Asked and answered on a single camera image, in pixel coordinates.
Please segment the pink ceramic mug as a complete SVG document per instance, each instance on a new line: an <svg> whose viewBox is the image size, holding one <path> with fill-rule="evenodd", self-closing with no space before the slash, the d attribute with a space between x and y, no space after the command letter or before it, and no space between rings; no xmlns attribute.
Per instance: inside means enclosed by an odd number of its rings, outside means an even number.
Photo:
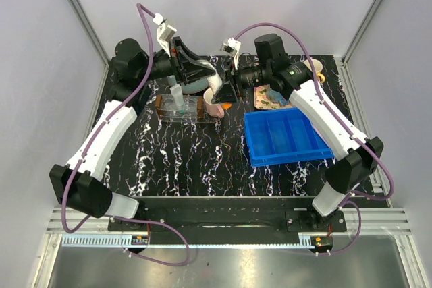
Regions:
<svg viewBox="0 0 432 288"><path fill-rule="evenodd" d="M203 94L203 101L205 105L205 111L211 117L223 118L225 111L220 104L213 104L211 101L213 99L213 91L208 88Z"/></svg>

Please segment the teal cap toothpaste tube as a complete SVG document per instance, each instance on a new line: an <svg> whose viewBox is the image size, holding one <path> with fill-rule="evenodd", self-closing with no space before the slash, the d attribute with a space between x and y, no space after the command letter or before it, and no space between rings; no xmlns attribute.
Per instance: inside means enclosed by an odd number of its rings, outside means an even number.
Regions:
<svg viewBox="0 0 432 288"><path fill-rule="evenodd" d="M167 80L177 110L182 111L184 107L184 97L183 97L182 87L178 84L175 76L168 76Z"/></svg>

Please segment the clear acrylic tray wooden handles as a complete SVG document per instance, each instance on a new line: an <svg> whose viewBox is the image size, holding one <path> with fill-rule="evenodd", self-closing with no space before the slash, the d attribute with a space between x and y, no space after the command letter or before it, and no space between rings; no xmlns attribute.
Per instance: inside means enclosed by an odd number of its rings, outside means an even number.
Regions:
<svg viewBox="0 0 432 288"><path fill-rule="evenodd" d="M201 96L183 96L184 104L177 106L170 94L160 94L155 101L155 110L161 121L178 123L216 123L221 118L210 116Z"/></svg>

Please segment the orange cap toothpaste tube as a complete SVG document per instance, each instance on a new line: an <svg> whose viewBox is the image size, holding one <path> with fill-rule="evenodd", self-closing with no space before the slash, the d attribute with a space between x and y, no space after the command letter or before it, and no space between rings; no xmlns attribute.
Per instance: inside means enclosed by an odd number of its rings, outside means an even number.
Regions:
<svg viewBox="0 0 432 288"><path fill-rule="evenodd" d="M208 88L210 88L213 91L213 94L215 94L223 85L222 79L221 79L220 75L217 73L217 71L213 76L208 77L207 81L209 84ZM226 109L229 109L232 106L231 103L225 103L225 104L220 104L220 105L222 105L224 111Z"/></svg>

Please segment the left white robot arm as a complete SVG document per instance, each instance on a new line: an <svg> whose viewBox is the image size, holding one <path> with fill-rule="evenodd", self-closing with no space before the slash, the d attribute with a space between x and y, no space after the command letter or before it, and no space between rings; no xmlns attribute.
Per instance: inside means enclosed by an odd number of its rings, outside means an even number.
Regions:
<svg viewBox="0 0 432 288"><path fill-rule="evenodd" d="M174 76L181 84L191 84L215 75L215 68L190 51L180 37L168 50L146 53L138 42L127 38L115 47L109 63L114 83L101 116L77 153L50 172L58 203L95 218L123 217L132 231L141 230L146 215L137 200L116 194L102 183L105 167L128 128L144 111L151 89L142 82Z"/></svg>

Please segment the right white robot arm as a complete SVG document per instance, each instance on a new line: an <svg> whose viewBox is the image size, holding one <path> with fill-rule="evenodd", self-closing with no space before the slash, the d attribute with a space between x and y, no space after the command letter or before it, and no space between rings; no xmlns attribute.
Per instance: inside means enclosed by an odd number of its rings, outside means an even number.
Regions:
<svg viewBox="0 0 432 288"><path fill-rule="evenodd" d="M375 172L383 142L357 129L330 101L319 83L314 59L306 57L303 62L290 62L283 40L277 34L256 38L259 60L253 66L240 67L240 47L240 41L235 38L222 44L221 50L233 61L225 76L210 84L213 100L231 102L248 88L268 85L310 121L336 159L326 170L325 185L313 199L313 210L306 216L312 230L322 231L331 223L330 214Z"/></svg>

